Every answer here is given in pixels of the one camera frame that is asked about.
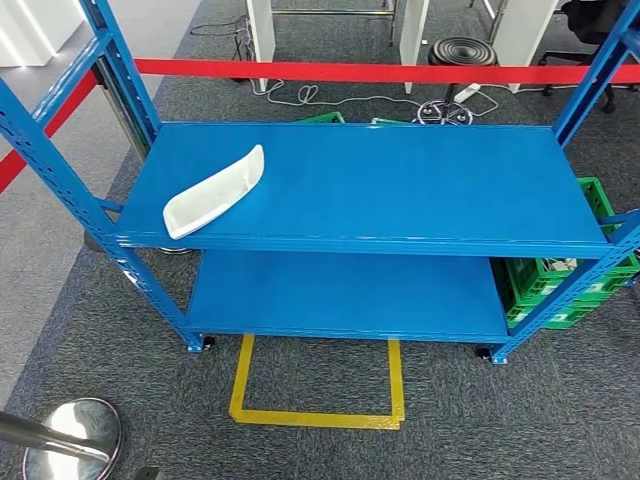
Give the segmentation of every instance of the floor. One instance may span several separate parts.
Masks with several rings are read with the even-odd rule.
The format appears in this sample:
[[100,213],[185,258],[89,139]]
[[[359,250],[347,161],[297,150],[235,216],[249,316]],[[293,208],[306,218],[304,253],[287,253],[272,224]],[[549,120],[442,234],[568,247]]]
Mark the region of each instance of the floor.
[[[425,35],[429,42],[451,34],[482,37],[488,28],[479,7],[470,12],[466,2],[432,3]],[[235,0],[204,0],[191,25],[242,13]],[[362,20],[278,19],[276,56],[398,61],[386,47],[384,21],[358,22]],[[540,50],[581,48],[562,22],[554,20]],[[226,37],[186,35],[177,55],[220,58],[232,51]],[[297,87],[292,82],[274,97],[291,100]],[[155,102],[165,120],[286,121],[336,109],[271,105],[248,88],[171,78],[160,85]],[[420,86],[411,98],[442,93],[438,86]],[[488,93],[500,108],[478,122],[548,124],[569,94]],[[323,84],[318,99],[371,94],[403,98],[401,86]],[[480,97],[471,105],[488,107]],[[640,97],[621,91],[618,111],[607,116],[595,109],[567,150],[577,175],[599,177],[619,211],[640,203],[640,147],[635,137],[638,107]],[[339,109],[352,122],[412,115],[410,105],[384,101]],[[108,197],[122,200],[137,168],[131,155],[125,157]],[[180,306],[186,306],[197,253],[142,255]],[[109,399],[127,433],[115,479],[132,478],[146,465],[159,466],[171,479],[640,478],[638,288],[624,289],[571,330],[541,332],[507,367],[475,358],[470,345],[403,342],[407,419],[399,432],[261,427],[235,424],[227,413],[240,338],[220,336],[209,352],[186,355],[103,256],[83,248],[71,263],[6,409],[42,418],[75,397]],[[245,407],[385,414],[390,408],[386,348],[384,342],[258,338]],[[5,453],[0,478],[17,478],[21,451]]]
[[[109,3],[134,55],[172,57],[199,1]],[[46,67],[5,68],[0,76],[32,108],[91,35],[83,24]],[[145,79],[152,95],[161,81]],[[100,89],[54,141],[98,196],[109,191],[129,149]],[[0,159],[7,152],[8,145],[0,139]],[[31,169],[0,194],[0,405],[6,404],[82,246],[82,229]]]

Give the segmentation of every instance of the round stool seat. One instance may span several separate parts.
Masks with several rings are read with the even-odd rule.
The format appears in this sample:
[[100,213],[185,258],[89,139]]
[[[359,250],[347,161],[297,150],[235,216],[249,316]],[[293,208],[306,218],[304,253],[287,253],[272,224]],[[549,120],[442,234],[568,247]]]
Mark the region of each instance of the round stool seat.
[[427,57],[429,65],[496,65],[498,56],[487,42],[467,37],[438,40],[431,46]]

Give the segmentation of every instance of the power strip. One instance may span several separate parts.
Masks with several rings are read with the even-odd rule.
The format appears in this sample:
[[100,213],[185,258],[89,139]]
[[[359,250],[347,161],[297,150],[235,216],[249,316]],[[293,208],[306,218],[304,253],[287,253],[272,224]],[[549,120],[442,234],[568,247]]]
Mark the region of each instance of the power strip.
[[478,90],[480,90],[479,84],[472,83],[471,85],[465,88],[464,90],[459,92],[457,95],[454,97],[454,101],[456,102],[456,103],[464,103],[469,97],[477,93]]

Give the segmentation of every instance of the white plastic tray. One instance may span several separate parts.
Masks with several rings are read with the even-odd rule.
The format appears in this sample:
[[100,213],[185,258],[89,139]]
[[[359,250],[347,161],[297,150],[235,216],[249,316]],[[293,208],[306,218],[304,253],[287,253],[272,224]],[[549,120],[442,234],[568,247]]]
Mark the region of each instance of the white plastic tray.
[[264,172],[264,152],[256,145],[245,157],[179,193],[162,210],[169,236],[178,240],[229,210],[255,187]]

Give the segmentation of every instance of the white table leg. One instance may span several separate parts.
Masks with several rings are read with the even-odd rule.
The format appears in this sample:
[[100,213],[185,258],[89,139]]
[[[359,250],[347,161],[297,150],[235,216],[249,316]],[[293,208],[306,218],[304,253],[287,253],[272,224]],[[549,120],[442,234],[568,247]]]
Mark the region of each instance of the white table leg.
[[[502,66],[528,66],[558,0],[509,0],[494,40]],[[510,84],[513,93],[519,84]]]
[[[247,0],[257,62],[272,62],[275,51],[271,0]],[[266,90],[266,78],[260,79],[260,90]]]
[[[429,0],[407,0],[400,37],[400,60],[402,65],[417,63],[428,8]],[[405,91],[410,94],[412,87],[412,83],[405,83]]]

